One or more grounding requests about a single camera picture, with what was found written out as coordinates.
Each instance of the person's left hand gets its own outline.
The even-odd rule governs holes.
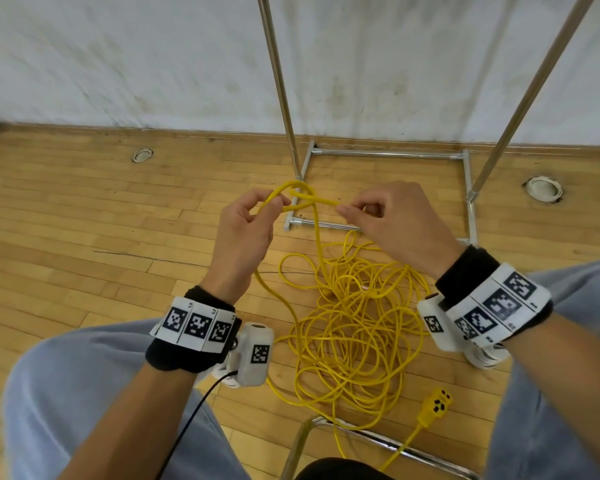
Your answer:
[[[291,201],[278,195],[256,216],[249,211],[264,202],[271,190],[251,189],[220,213],[211,266],[200,287],[234,305],[247,291],[251,275],[264,259],[273,239],[273,222]]]

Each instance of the hardwood floor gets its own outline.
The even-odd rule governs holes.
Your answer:
[[[307,140],[299,142],[304,154]],[[131,154],[145,146],[154,149],[153,158],[131,163]],[[485,148],[474,145],[472,150],[477,172]],[[600,154],[551,148],[514,153],[501,160],[477,201],[480,244],[525,271],[600,259]],[[290,180],[288,160],[279,137],[40,127],[1,131],[0,395],[17,359],[42,339],[164,313],[173,295],[182,295],[204,275],[220,209],[250,186],[274,187]],[[541,173],[565,185],[559,204],[540,204],[521,190],[526,179]],[[457,162],[319,157],[307,181],[321,195],[347,201],[360,189],[398,178],[421,183],[453,231],[467,235]],[[339,220],[333,209],[321,206],[320,211]],[[283,217],[261,270],[275,270],[290,251],[315,255],[312,229],[287,233],[282,222]],[[326,241],[342,238],[331,230],[322,236]],[[293,266],[307,269],[299,260]],[[274,273],[264,276],[300,316],[311,311],[314,293],[293,290]],[[237,309],[243,319],[263,322],[277,334],[288,330],[288,312],[256,281]],[[291,381],[292,359],[286,346],[276,346],[272,376]],[[414,446],[480,471],[508,370],[506,363],[478,371],[427,340],[407,368],[403,397],[377,430],[394,438],[408,436],[421,400],[442,385],[454,395],[451,411],[421,433]],[[280,475],[300,423],[312,416],[280,401],[266,385],[220,387],[210,404],[254,479]],[[343,409],[341,416],[361,422],[351,410]],[[345,442],[345,448],[352,458],[375,466],[387,456],[359,442]],[[6,477],[2,452],[0,418],[0,479]],[[333,433],[316,430],[303,464],[337,455]],[[400,479],[448,477],[402,459],[389,473]]]

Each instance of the white wall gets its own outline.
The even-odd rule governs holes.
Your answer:
[[[495,141],[575,0],[271,0],[296,133]],[[256,0],[0,0],[0,118],[283,132]],[[517,142],[600,144],[600,0]]]

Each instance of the metal frame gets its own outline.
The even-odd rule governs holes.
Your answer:
[[[534,78],[531,80],[527,91],[524,96],[520,100],[518,107],[513,113],[507,127],[504,129],[501,137],[499,138],[496,145],[493,147],[491,153],[489,154],[489,158],[486,161],[485,165],[482,167],[480,175],[476,179],[475,183],[472,183],[471,178],[471,165],[470,165],[470,156],[469,151],[464,150],[462,153],[436,153],[436,154],[426,154],[426,153],[406,153],[406,152],[394,152],[394,151],[372,151],[372,150],[330,150],[327,148],[318,148],[314,141],[309,144],[309,149],[307,150],[307,154],[304,158],[304,163],[302,169],[300,169],[299,161],[297,158],[297,146],[296,146],[296,137],[294,135],[293,126],[291,124],[291,115],[289,112],[288,102],[287,102],[287,94],[285,91],[285,84],[282,77],[282,69],[280,66],[280,57],[278,55],[278,45],[276,43],[276,36],[273,28],[273,21],[271,17],[271,8],[269,6],[269,0],[258,0],[258,5],[260,6],[260,15],[262,17],[262,25],[264,28],[265,38],[267,40],[267,47],[269,49],[269,56],[271,58],[271,67],[273,69],[274,80],[276,81],[276,88],[278,90],[278,99],[280,101],[280,110],[282,112],[282,119],[285,124],[285,131],[287,133],[287,140],[289,144],[289,152],[291,154],[291,164],[294,169],[294,174],[296,179],[303,180],[306,177],[306,172],[309,167],[309,161],[311,161],[312,157],[319,155],[341,155],[341,156],[351,156],[351,157],[396,157],[396,158],[416,158],[416,159],[449,159],[449,160],[461,160],[464,168],[464,183],[466,186],[466,208],[467,208],[467,221],[469,226],[469,238],[462,239],[462,241],[470,242],[472,244],[477,243],[477,230],[475,224],[475,200],[478,197],[480,191],[482,190],[484,184],[486,183],[488,177],[490,176],[493,169],[496,167],[498,160],[501,158],[504,150],[507,145],[511,142],[513,135],[516,133],[517,129],[520,126],[520,123],[524,119],[527,114],[529,108],[531,108],[531,104],[536,99],[536,96],[542,89],[545,81],[549,78],[553,68],[556,63],[560,59],[564,49],[567,47],[567,44],[573,37],[573,34],[577,30],[580,25],[582,19],[587,14],[589,8],[591,7],[594,0],[577,0],[574,4],[571,12],[569,13],[567,19],[565,20],[562,28],[558,35],[556,35],[555,40],[552,43],[552,46],[549,48],[549,51],[544,56],[543,62],[540,64]],[[289,230],[292,225],[306,225],[306,226],[314,226],[318,225],[320,227],[332,228],[332,229],[342,229],[342,230],[356,230],[357,227],[344,225],[344,224],[336,224],[333,222],[323,222],[318,221],[317,223],[311,219],[303,219],[301,217],[295,217],[293,212],[289,212],[287,218],[285,220],[285,229]],[[282,480],[291,480],[294,475],[298,459],[302,453],[304,448],[304,444],[309,435],[309,432],[316,426],[333,426],[333,423],[324,417],[317,417],[313,420],[305,421],[298,431],[296,436],[296,441],[292,447],[291,452],[289,453],[289,457],[287,459],[287,463],[285,464],[284,471],[282,473]],[[387,438],[385,436],[378,435],[371,431],[350,431],[344,430],[349,434],[362,437],[367,439],[373,443],[376,443],[384,448],[395,451],[397,448],[400,448],[400,442]],[[421,461],[432,467],[439,468],[446,472],[452,473],[456,476],[469,479],[469,480],[479,480],[480,476],[476,473],[468,470],[466,468],[462,468],[453,463],[449,463],[448,461],[442,460],[438,457],[430,455],[428,453],[424,453],[422,451],[418,451],[413,448],[407,448],[402,455],[407,456],[408,458],[412,458],[417,461]]]
[[[282,469],[280,480],[293,479],[298,467],[298,462],[304,450],[304,445],[309,437],[309,433],[311,433],[314,428],[319,426],[334,426],[349,435],[362,438],[391,451],[396,451],[402,446],[401,442],[392,440],[391,438],[387,438],[383,435],[379,435],[373,431],[368,431],[366,429],[351,430],[343,428],[340,426],[340,424],[349,427],[353,427],[354,425],[343,421],[342,419],[338,419],[337,421],[338,423],[334,424],[333,421],[325,418],[324,416],[316,416],[315,418],[307,419],[302,423],[296,434],[296,439],[294,440],[293,445],[291,445],[291,450],[289,451],[285,466]],[[469,468],[456,465],[455,463],[443,460],[442,458],[424,451],[417,450],[416,448],[407,447],[404,449],[401,455],[411,460],[416,460],[429,465],[430,467],[437,468],[451,475],[455,475],[456,477],[464,478],[466,480],[480,480],[480,475]]]

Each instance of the pile of yellow cable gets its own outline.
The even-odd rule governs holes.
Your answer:
[[[289,193],[298,197],[300,203],[286,206],[283,211],[312,207],[316,222],[316,203],[339,205],[339,202],[317,197],[311,186],[296,180],[273,191],[267,202],[286,189],[290,189]],[[302,253],[290,253],[280,261],[278,271],[284,282],[298,289],[319,292],[315,311],[303,319],[298,318],[288,300],[273,291],[257,271],[255,276],[265,290],[285,304],[294,320],[289,335],[277,338],[276,342],[288,343],[297,355],[296,399],[289,399],[270,378],[267,383],[289,404],[311,408],[343,428],[369,429],[398,402],[404,387],[404,369],[416,357],[422,348],[423,336],[428,334],[417,312],[409,305],[426,296],[429,287],[424,277],[410,266],[363,258],[365,251],[380,249],[371,242],[357,244],[358,238],[359,233],[350,231],[344,242],[323,244],[320,229],[315,226],[318,263]],[[341,246],[342,254],[325,258],[324,250],[328,246]],[[287,279],[283,264],[290,257],[309,263],[315,274],[314,285],[302,286]],[[408,334],[419,337],[416,347],[412,348]],[[303,382],[305,374],[316,374],[326,392],[311,390]],[[353,428],[339,423],[336,409],[341,406],[368,415],[368,423]],[[337,435],[336,443],[344,457]]]

